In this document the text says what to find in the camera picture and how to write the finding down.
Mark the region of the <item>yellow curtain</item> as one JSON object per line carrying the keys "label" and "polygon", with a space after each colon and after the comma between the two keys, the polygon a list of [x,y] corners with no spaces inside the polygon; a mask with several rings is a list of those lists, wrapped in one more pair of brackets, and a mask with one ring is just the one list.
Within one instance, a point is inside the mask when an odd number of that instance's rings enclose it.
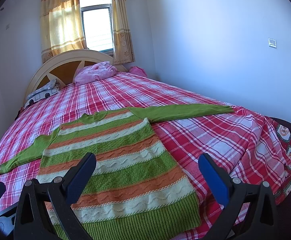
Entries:
{"label": "yellow curtain", "polygon": [[132,63],[135,61],[131,32],[126,14],[126,0],[111,0],[113,62],[114,64]]}
{"label": "yellow curtain", "polygon": [[79,0],[41,0],[41,59],[86,49]]}

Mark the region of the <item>white wall switch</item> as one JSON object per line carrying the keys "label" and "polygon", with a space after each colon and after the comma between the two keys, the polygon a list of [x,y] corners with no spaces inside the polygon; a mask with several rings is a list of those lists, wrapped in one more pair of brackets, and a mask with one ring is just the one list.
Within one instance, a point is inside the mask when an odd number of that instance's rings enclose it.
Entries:
{"label": "white wall switch", "polygon": [[273,38],[268,38],[268,44],[269,44],[269,47],[271,48],[277,48],[277,42],[275,39]]}

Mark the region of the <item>pink pillow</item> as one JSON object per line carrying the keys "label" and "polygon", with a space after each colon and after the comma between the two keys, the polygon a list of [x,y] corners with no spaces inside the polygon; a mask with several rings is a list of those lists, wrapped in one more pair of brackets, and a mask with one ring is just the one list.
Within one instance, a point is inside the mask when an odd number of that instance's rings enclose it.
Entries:
{"label": "pink pillow", "polygon": [[104,61],[77,70],[74,75],[73,83],[76,86],[80,86],[107,79],[116,75],[117,72],[118,70],[115,66],[113,66],[109,61]]}

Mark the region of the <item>red plaid bed sheet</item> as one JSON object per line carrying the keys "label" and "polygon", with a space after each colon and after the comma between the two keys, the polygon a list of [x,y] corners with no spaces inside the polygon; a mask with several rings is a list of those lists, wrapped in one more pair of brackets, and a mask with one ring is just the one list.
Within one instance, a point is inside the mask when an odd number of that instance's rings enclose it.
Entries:
{"label": "red plaid bed sheet", "polygon": [[[9,127],[0,141],[0,165],[29,147],[39,135],[50,134],[85,113],[183,103],[216,101],[128,73],[82,86],[69,85],[52,98],[26,109]],[[232,114],[160,122],[153,124],[153,129],[190,178],[200,202],[201,226],[180,234],[179,239],[203,237],[222,210],[199,172],[200,154],[212,155],[231,176],[246,183],[267,181],[274,194],[283,184],[284,149],[273,120],[266,116],[236,106]],[[35,160],[0,175],[7,188],[0,210],[18,200],[25,181],[37,175],[39,166],[40,161]]]}

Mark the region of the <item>cream wooden headboard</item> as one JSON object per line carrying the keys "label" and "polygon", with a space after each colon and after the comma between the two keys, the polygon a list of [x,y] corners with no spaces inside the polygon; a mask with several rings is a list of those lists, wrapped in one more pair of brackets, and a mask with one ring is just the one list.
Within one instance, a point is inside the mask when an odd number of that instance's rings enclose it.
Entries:
{"label": "cream wooden headboard", "polygon": [[76,72],[86,66],[108,61],[113,64],[113,57],[95,50],[70,50],[46,61],[32,77],[25,95],[43,87],[50,80],[56,79],[63,88],[73,82]]}

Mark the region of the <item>right yellow curtain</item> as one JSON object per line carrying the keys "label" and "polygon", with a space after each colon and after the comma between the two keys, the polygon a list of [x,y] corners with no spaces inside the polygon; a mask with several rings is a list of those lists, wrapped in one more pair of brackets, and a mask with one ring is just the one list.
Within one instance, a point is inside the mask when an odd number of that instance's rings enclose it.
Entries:
{"label": "right yellow curtain", "polygon": [[135,61],[131,32],[126,14],[126,0],[111,0],[113,62],[114,64],[132,63]]}

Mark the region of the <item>green orange striped knit sweater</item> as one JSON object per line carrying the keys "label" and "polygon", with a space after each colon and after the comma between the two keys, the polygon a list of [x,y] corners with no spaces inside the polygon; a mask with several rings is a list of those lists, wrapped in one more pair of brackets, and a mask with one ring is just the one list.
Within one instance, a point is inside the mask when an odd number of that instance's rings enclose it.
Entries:
{"label": "green orange striped knit sweater", "polygon": [[72,210],[94,239],[172,239],[200,226],[188,176],[152,128],[154,122],[232,113],[223,105],[126,107],[84,114],[0,165],[0,174],[40,160],[37,180],[50,182],[88,152],[96,169]]}

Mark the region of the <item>white car print pillow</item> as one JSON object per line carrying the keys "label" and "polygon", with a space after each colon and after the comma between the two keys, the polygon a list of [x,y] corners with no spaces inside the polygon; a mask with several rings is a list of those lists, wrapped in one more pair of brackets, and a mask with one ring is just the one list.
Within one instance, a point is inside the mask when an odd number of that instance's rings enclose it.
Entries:
{"label": "white car print pillow", "polygon": [[32,106],[33,104],[39,102],[42,99],[47,99],[50,96],[58,94],[59,91],[60,91],[60,83],[56,79],[53,79],[52,81],[49,81],[43,87],[27,95],[24,108]]}

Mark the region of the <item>left yellow curtain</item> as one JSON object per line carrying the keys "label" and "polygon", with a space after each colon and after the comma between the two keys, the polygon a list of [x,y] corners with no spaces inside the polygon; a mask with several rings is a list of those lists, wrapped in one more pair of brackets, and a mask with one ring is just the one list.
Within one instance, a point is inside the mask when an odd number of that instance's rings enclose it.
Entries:
{"label": "left yellow curtain", "polygon": [[41,59],[86,49],[79,0],[41,0]]}

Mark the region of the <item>patterned quilt edge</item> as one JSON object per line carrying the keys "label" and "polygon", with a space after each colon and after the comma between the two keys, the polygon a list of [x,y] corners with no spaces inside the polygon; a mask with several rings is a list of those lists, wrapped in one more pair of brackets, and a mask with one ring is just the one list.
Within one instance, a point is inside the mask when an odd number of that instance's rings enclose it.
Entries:
{"label": "patterned quilt edge", "polygon": [[284,158],[286,163],[284,166],[284,179],[283,184],[275,192],[275,202],[280,204],[291,192],[291,132],[288,127],[279,124],[277,121],[273,121],[277,137],[280,141],[282,148],[284,149]]}

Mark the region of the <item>window with frame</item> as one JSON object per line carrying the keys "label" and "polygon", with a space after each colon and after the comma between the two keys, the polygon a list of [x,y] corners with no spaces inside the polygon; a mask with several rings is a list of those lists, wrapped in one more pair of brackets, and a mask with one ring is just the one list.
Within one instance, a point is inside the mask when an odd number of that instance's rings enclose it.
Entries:
{"label": "window with frame", "polygon": [[80,8],[87,48],[112,55],[111,0],[80,0]]}

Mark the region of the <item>pink cloth behind bed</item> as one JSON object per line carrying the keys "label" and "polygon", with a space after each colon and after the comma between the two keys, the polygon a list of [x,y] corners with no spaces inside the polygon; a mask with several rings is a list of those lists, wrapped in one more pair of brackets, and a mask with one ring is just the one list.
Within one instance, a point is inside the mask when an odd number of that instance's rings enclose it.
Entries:
{"label": "pink cloth behind bed", "polygon": [[146,71],[143,68],[140,68],[138,66],[132,66],[129,69],[129,73],[133,75],[138,75],[141,77],[148,77],[146,74]]}

